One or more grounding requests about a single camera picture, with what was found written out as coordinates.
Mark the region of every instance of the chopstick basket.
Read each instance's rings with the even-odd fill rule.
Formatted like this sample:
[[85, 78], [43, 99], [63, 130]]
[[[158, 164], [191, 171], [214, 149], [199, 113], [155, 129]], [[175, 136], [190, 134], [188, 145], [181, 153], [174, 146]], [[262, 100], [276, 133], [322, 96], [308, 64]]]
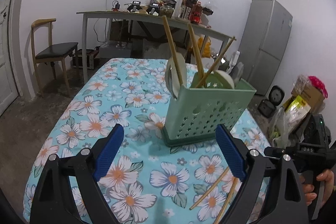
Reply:
[[162, 139], [169, 146], [180, 146], [215, 138], [216, 126], [233, 128], [250, 103], [256, 90], [245, 80], [235, 89], [186, 88], [178, 98], [171, 97], [162, 129]]

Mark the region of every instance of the refrigerator door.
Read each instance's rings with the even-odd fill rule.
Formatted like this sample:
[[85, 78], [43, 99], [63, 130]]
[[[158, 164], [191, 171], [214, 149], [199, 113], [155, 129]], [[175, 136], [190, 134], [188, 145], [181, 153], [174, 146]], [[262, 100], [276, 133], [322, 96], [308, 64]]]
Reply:
[[258, 52], [256, 63], [247, 80], [257, 90], [256, 94], [266, 95], [279, 65], [280, 60], [262, 50]]
[[239, 45], [238, 62], [244, 64], [242, 78], [247, 80], [253, 69], [260, 44], [266, 34], [272, 11], [272, 0], [252, 0], [246, 26]]
[[274, 6], [268, 25], [266, 37], [261, 44], [261, 49], [275, 58], [281, 60], [292, 29], [292, 15], [276, 0], [272, 0]]

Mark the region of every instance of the chair leg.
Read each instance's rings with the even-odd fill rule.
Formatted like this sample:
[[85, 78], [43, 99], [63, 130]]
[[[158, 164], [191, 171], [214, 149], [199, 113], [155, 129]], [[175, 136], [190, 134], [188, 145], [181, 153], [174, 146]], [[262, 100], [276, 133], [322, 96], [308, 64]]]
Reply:
[[55, 63], [54, 62], [50, 62], [50, 66], [52, 68], [52, 73], [54, 75], [54, 79], [56, 80]]
[[77, 76], [78, 76], [78, 79], [80, 79], [80, 76], [79, 76], [79, 63], [78, 63], [78, 48], [75, 47], [75, 60], [76, 60], [76, 72], [77, 72]]
[[62, 70], [63, 70], [63, 77], [64, 77], [64, 82], [65, 85], [67, 86], [67, 90], [68, 90], [68, 95], [69, 97], [71, 97], [70, 95], [70, 86], [69, 86], [69, 81], [68, 81], [68, 76], [67, 76], [67, 68], [65, 67], [65, 59], [62, 59]]
[[43, 94], [43, 91], [42, 91], [42, 85], [41, 85], [41, 80], [40, 80], [40, 76], [37, 72], [37, 65], [36, 63], [33, 61], [33, 64], [34, 64], [34, 70], [35, 70], [35, 75], [36, 75], [36, 80], [37, 80], [37, 85], [39, 86], [39, 90], [40, 90], [40, 94], [41, 94], [41, 97], [43, 98], [44, 97], [44, 94]]

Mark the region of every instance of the table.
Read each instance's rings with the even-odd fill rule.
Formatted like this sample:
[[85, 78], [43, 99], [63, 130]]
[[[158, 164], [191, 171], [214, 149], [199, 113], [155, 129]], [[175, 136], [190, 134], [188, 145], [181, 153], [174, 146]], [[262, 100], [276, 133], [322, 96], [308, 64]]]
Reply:
[[[83, 28], [82, 28], [82, 52], [86, 52], [86, 33], [87, 33], [87, 19], [88, 18], [110, 18], [110, 19], [125, 19], [131, 21], [138, 22], [149, 22], [163, 25], [162, 18], [160, 16], [152, 16], [147, 14], [140, 13], [130, 13], [130, 12], [119, 12], [119, 11], [92, 11], [92, 12], [78, 12], [77, 14], [83, 14]], [[182, 30], [188, 30], [188, 26], [186, 21], [168, 18], [168, 23], [170, 27], [178, 28]], [[221, 48], [219, 52], [221, 52], [223, 46], [228, 42], [231, 38], [230, 36], [214, 31], [209, 28], [204, 28], [199, 25], [193, 26], [195, 34], [204, 34], [205, 38], [203, 41], [207, 41], [207, 37], [213, 37], [222, 41]], [[203, 43], [201, 52], [203, 52], [205, 47], [205, 43]], [[84, 83], [87, 83], [87, 63], [86, 63], [86, 55], [82, 56], [83, 58], [83, 75], [84, 75]]]
[[[60, 117], [34, 162], [24, 194], [23, 215], [27, 221], [48, 156], [76, 155], [82, 148], [92, 147], [119, 123], [125, 129], [125, 139], [99, 186], [120, 222], [213, 223], [233, 176], [228, 172], [204, 202], [189, 210], [227, 163], [215, 140], [174, 148], [164, 145], [160, 129], [170, 99], [164, 82], [166, 62], [114, 58], [93, 75]], [[195, 65], [187, 67], [190, 85], [197, 69]], [[269, 146], [247, 110], [231, 133], [247, 141], [249, 149], [262, 152]], [[70, 182], [80, 216], [91, 223], [75, 179], [71, 177]], [[263, 183], [251, 220], [261, 210], [265, 189]]]

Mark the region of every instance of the white door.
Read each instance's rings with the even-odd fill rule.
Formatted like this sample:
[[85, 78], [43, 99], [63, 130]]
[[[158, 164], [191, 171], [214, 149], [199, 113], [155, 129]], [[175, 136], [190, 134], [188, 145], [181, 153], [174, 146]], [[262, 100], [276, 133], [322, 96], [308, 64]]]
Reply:
[[10, 1], [0, 0], [0, 115], [18, 96], [8, 51]]

